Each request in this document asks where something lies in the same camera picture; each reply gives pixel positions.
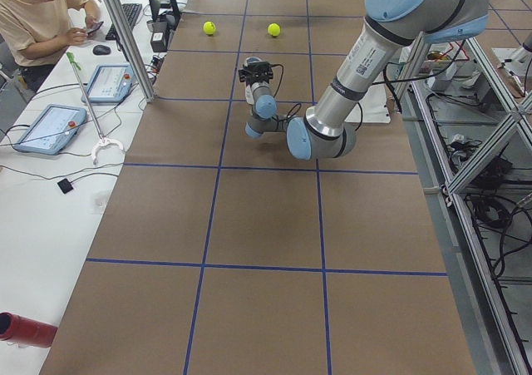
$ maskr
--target yellow ball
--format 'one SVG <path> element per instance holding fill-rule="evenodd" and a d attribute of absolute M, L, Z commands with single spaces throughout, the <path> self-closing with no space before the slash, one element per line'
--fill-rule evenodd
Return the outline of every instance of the yellow ball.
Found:
<path fill-rule="evenodd" d="M 277 23 L 272 23 L 268 26 L 268 34 L 272 37 L 277 37 L 281 33 L 281 27 Z"/>
<path fill-rule="evenodd" d="M 212 22 L 203 23 L 203 32 L 208 36 L 212 36 L 216 32 L 216 26 Z"/>

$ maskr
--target keyboard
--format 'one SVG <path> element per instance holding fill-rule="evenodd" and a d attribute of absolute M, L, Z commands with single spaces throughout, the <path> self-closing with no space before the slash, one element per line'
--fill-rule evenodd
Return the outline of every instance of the keyboard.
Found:
<path fill-rule="evenodd" d="M 131 29 L 136 25 L 136 21 L 142 12 L 141 3 L 122 3 L 122 9 L 127 17 L 127 22 L 130 24 Z M 106 34 L 106 40 L 116 40 L 115 25 L 111 24 L 111 28 Z"/>

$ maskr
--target white table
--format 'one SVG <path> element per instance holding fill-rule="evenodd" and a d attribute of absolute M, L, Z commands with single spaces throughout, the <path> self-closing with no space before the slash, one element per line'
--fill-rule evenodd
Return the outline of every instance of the white table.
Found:
<path fill-rule="evenodd" d="M 106 13 L 101 31 L 82 47 L 71 47 L 76 61 L 82 66 L 81 77 L 88 81 L 97 64 L 124 63 L 116 43 L 106 42 L 105 33 L 111 25 Z M 150 63 L 154 53 L 150 47 L 150 33 L 145 25 L 148 17 L 142 14 L 133 30 L 145 63 Z M 80 20 L 74 24 L 82 27 Z M 95 56 L 92 48 L 96 44 L 111 47 L 108 56 Z M 63 57 L 53 73 L 42 85 L 42 90 L 76 82 L 71 64 Z M 16 124 L 31 124 L 48 104 L 83 106 L 78 86 L 57 88 L 35 96 L 18 118 Z M 101 128 L 106 134 L 122 122 L 109 137 L 124 144 L 127 150 L 142 116 L 145 100 L 137 87 L 116 113 L 100 117 Z M 96 113 L 103 115 L 112 106 L 94 106 Z M 15 142 L 24 129 L 12 131 L 9 135 Z M 98 142 L 96 128 L 85 124 L 73 138 L 65 151 L 87 155 Z M 98 153 L 98 165 L 116 164 L 105 169 L 94 170 L 90 156 L 34 155 L 19 153 L 9 146 L 0 146 L 0 163 L 17 170 L 52 177 L 65 175 L 81 169 L 89 172 L 118 174 L 124 153 L 117 146 L 110 146 Z M 67 307 L 71 292 L 76 284 L 88 249 L 96 233 L 106 202 L 116 183 L 109 175 L 92 175 L 74 183 L 74 190 L 64 195 L 57 182 L 40 180 L 10 170 L 0 171 L 0 312 L 10 312 L 59 325 Z M 36 375 L 39 373 L 49 349 L 19 348 L 0 342 L 0 368 L 6 375 Z"/>

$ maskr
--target person's hand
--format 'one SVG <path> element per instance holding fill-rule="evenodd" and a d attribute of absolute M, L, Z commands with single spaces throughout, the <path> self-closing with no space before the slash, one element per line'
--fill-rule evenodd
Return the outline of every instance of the person's hand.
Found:
<path fill-rule="evenodd" d="M 85 42 L 87 34 L 84 29 L 73 27 L 62 36 L 66 45 L 81 45 Z"/>
<path fill-rule="evenodd" d="M 91 29 L 98 23 L 98 19 L 93 15 L 86 15 L 85 16 L 85 24 L 86 28 Z"/>

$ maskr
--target smartphone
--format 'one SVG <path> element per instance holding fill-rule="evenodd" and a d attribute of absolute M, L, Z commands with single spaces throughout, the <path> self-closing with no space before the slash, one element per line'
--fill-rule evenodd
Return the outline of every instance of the smartphone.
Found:
<path fill-rule="evenodd" d="M 100 30 L 100 27 L 101 27 L 102 24 L 103 24 L 103 21 L 96 23 L 96 24 L 93 25 L 91 28 L 87 28 L 86 33 L 88 34 L 88 36 L 90 37 L 90 36 L 92 36 L 95 32 L 97 32 L 98 30 Z"/>

